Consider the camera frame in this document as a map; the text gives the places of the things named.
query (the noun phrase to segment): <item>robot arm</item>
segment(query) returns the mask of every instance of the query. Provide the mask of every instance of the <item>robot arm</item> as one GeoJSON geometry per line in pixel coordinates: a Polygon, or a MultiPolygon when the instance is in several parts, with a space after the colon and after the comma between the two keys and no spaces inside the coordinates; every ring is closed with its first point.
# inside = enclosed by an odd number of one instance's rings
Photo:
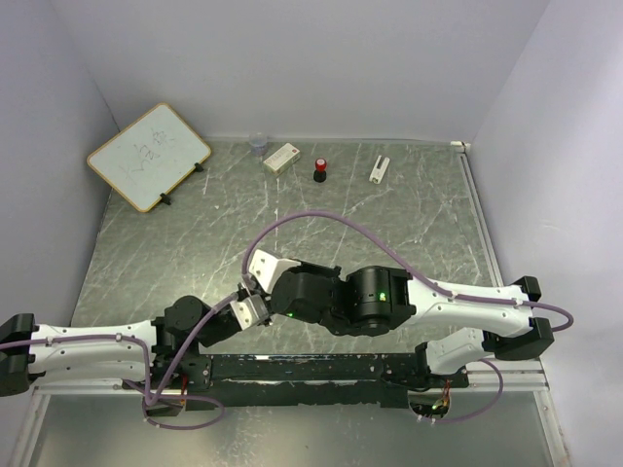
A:
{"type": "MultiPolygon", "coordinates": [[[[281,259],[256,250],[249,271],[250,285],[240,287],[238,299],[201,329],[188,349],[188,361],[203,358],[198,361],[201,364],[207,362],[208,357],[202,356],[206,348],[250,327],[268,325],[275,314],[319,324],[335,336],[378,336],[402,325],[421,323],[462,327],[440,341],[419,345],[412,354],[390,354],[392,368],[398,366],[402,369],[400,372],[391,371],[388,361],[384,366],[364,365],[365,368],[357,370],[363,373],[355,372],[357,379],[362,379],[363,375],[369,378],[371,376],[366,372],[372,368],[370,373],[375,380],[400,383],[414,389],[429,387],[432,381],[443,384],[450,376],[458,377],[465,364],[486,355],[494,354],[502,360],[535,358],[553,342],[549,321],[532,317],[529,308],[480,305],[440,297],[402,269],[367,267],[342,280],[340,268],[281,259]]],[[[453,295],[505,298],[517,303],[527,299],[537,301],[540,297],[533,278],[524,278],[515,285],[500,288],[441,282],[439,285],[452,290],[453,295]]],[[[4,351],[5,358],[0,360],[0,395],[23,392],[35,380],[37,385],[42,385],[65,379],[144,379],[144,354],[139,345],[111,340],[52,344],[55,337],[98,334],[140,339],[150,349],[152,374],[158,378],[159,370],[167,366],[181,342],[209,310],[209,306],[199,299],[183,297],[167,308],[163,317],[110,328],[37,326],[32,315],[17,315],[0,327],[0,342],[33,339],[50,344],[4,351]]],[[[326,356],[316,357],[314,364],[320,365],[323,377],[330,380],[354,378],[353,373],[344,368],[358,369],[361,366],[352,359],[347,367],[330,364],[322,367],[326,356]]],[[[374,354],[366,356],[373,360],[376,357],[374,354]]],[[[210,356],[207,365],[216,368],[214,358],[216,356],[210,356]]],[[[303,368],[300,363],[296,365],[297,370],[303,368]]],[[[255,358],[249,374],[255,379],[270,379],[274,369],[275,362],[271,358],[255,358]]],[[[311,372],[297,377],[307,380],[320,376],[311,372]]]]}

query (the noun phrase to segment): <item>whiteboard frame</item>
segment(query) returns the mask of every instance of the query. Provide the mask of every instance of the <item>whiteboard frame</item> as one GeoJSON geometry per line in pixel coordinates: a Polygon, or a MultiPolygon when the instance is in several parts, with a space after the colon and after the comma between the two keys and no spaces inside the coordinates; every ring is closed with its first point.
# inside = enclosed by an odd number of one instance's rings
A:
{"type": "MultiPolygon", "coordinates": [[[[91,154],[89,154],[89,156],[87,157],[87,164],[89,165],[89,167],[97,174],[99,175],[101,178],[103,178],[106,183],[108,185],[110,185],[112,187],[113,190],[115,190],[119,195],[121,195],[127,202],[129,202],[129,204],[131,204],[131,206],[136,209],[138,212],[149,212],[151,211],[154,206],[156,204],[158,204],[159,202],[161,202],[161,199],[157,199],[151,206],[149,206],[147,209],[141,209],[139,208],[136,204],[134,204],[132,202],[132,200],[130,198],[128,198],[124,192],[122,192],[117,186],[115,186],[115,184],[113,182],[111,182],[107,177],[105,177],[99,170],[97,170],[97,168],[95,168],[94,165],[91,164],[91,158],[93,156],[95,156],[97,153],[99,153],[101,150],[103,150],[106,146],[108,146],[109,144],[113,143],[117,138],[119,138],[122,134],[124,134],[126,131],[128,131],[130,128],[132,128],[134,125],[136,125],[138,122],[140,122],[141,120],[143,120],[145,117],[147,117],[149,114],[151,114],[152,112],[154,112],[156,109],[158,109],[160,106],[165,106],[168,108],[168,110],[170,110],[175,117],[177,117],[180,122],[182,124],[184,124],[186,126],[186,128],[188,128],[195,136],[197,136],[197,139],[199,139],[199,141],[205,146],[205,149],[207,150],[207,154],[205,155],[205,157],[203,159],[201,159],[200,161],[198,161],[198,163],[204,163],[205,161],[207,161],[207,158],[209,158],[212,155],[212,149],[207,145],[207,143],[205,141],[203,141],[203,139],[197,134],[196,131],[194,131],[192,128],[190,128],[190,126],[184,121],[184,119],[182,119],[179,114],[177,112],[175,112],[170,105],[168,105],[166,102],[160,102],[158,104],[156,104],[152,109],[148,110],[147,112],[145,112],[143,115],[141,115],[138,119],[136,119],[134,122],[132,122],[130,125],[126,126],[126,128],[123,129],[123,131],[120,131],[118,134],[116,134],[112,139],[110,139],[108,142],[106,142],[103,146],[99,147],[96,151],[92,152],[91,154]]],[[[188,172],[186,172],[186,174],[182,175],[181,178],[175,182],[171,188],[169,188],[167,191],[165,191],[165,195],[168,195],[169,193],[171,193],[175,187],[177,187],[180,183],[182,183],[186,177],[188,177],[191,173],[193,173],[196,170],[195,167],[191,168],[188,172]]]]}

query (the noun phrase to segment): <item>gray marble surface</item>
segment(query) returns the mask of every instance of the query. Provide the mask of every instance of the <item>gray marble surface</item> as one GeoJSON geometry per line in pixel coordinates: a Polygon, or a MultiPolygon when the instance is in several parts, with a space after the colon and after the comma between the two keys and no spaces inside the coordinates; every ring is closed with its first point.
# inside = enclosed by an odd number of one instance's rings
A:
{"type": "MultiPolygon", "coordinates": [[[[126,324],[153,318],[184,295],[208,304],[236,289],[248,242],[270,222],[304,209],[325,209],[375,232],[430,277],[492,285],[470,193],[450,146],[293,142],[301,159],[275,178],[244,142],[211,142],[204,172],[171,194],[172,206],[135,211],[113,193],[72,326],[126,324]],[[391,158],[380,185],[368,181],[378,154],[391,158]],[[328,178],[312,180],[313,162],[328,178]]],[[[282,143],[271,143],[271,154],[282,143]]],[[[302,219],[270,234],[264,249],[339,265],[394,266],[358,233],[327,219],[302,219]]],[[[406,326],[377,338],[336,338],[324,328],[278,316],[212,347],[215,353],[410,351],[443,338],[449,326],[406,326]]]]}

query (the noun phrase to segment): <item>gray wall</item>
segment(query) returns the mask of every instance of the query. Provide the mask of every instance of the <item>gray wall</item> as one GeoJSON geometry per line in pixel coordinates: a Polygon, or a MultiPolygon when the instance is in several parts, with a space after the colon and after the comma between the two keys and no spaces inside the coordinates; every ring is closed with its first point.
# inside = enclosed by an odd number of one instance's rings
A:
{"type": "Polygon", "coordinates": [[[471,156],[504,277],[576,324],[544,364],[576,466],[621,465],[623,3],[555,0],[471,156]]]}
{"type": "MultiPolygon", "coordinates": [[[[0,322],[69,323],[108,188],[87,154],[117,130],[48,1],[0,4],[0,322]]],[[[0,399],[0,465],[29,397],[0,399]]]]}
{"type": "Polygon", "coordinates": [[[120,126],[471,140],[547,0],[53,0],[120,126]]]}

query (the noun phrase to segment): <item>black clip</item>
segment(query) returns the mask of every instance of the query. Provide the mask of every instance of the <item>black clip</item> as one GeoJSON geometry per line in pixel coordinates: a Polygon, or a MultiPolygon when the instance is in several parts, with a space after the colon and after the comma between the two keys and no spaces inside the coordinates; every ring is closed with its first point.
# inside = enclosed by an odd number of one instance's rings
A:
{"type": "Polygon", "coordinates": [[[164,193],[160,193],[160,201],[162,201],[167,206],[171,206],[171,197],[169,195],[165,195],[164,193]]]}

